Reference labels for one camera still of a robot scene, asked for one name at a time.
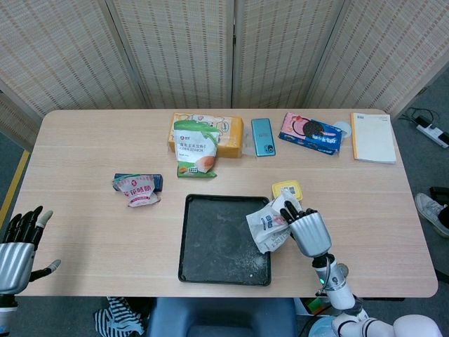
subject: yellow box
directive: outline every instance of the yellow box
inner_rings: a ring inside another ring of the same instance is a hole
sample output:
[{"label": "yellow box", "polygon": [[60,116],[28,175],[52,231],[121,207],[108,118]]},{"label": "yellow box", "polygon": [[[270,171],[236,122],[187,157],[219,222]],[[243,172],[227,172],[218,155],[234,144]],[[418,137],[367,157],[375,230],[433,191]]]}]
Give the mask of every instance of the yellow box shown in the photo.
[{"label": "yellow box", "polygon": [[219,117],[206,114],[174,113],[168,134],[168,146],[175,151],[173,124],[176,121],[191,119],[214,126],[220,132],[217,157],[240,158],[243,148],[243,120],[240,117]]},{"label": "yellow box", "polygon": [[273,197],[277,198],[279,195],[281,195],[283,190],[290,191],[290,193],[293,194],[296,200],[298,201],[302,200],[301,187],[296,180],[281,181],[280,183],[273,184],[272,186]]}]

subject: smartphone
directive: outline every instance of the smartphone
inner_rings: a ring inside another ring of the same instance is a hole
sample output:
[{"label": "smartphone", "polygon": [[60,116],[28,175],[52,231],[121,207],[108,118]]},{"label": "smartphone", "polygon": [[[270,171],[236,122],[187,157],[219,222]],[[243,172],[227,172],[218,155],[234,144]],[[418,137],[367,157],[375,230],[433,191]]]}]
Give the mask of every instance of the smartphone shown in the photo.
[{"label": "smartphone", "polygon": [[255,155],[258,157],[274,156],[276,148],[274,147],[272,125],[268,118],[252,119],[253,140]]}]

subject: white shoe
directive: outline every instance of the white shoe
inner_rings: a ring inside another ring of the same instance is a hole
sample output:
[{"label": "white shoe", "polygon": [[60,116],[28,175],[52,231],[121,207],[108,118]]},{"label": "white shoe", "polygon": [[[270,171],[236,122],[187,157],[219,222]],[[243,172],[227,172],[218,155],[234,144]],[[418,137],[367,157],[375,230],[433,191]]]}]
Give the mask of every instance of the white shoe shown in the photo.
[{"label": "white shoe", "polygon": [[434,229],[438,234],[442,237],[449,238],[449,228],[443,225],[438,219],[438,214],[447,206],[441,206],[438,202],[423,193],[416,194],[415,205],[420,215],[424,216],[434,225]]}]

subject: cornstarch bag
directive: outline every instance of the cornstarch bag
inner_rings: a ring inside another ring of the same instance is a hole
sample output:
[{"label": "cornstarch bag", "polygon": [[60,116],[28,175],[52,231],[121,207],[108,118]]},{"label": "cornstarch bag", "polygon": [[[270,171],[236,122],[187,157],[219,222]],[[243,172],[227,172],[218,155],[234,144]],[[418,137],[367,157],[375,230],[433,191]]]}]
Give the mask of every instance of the cornstarch bag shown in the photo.
[{"label": "cornstarch bag", "polygon": [[197,121],[177,121],[174,130],[177,176],[216,177],[210,169],[217,154],[218,130]]},{"label": "cornstarch bag", "polygon": [[151,174],[123,176],[114,179],[113,186],[128,197],[129,207],[151,205],[160,201],[154,193],[154,179]]}]

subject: yellow notebook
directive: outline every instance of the yellow notebook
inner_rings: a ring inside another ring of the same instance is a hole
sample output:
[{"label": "yellow notebook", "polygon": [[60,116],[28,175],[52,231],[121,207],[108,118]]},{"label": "yellow notebook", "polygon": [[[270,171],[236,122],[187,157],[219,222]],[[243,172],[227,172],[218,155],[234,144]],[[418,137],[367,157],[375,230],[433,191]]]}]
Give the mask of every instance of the yellow notebook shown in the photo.
[{"label": "yellow notebook", "polygon": [[389,114],[351,115],[354,158],[384,164],[396,163]]}]

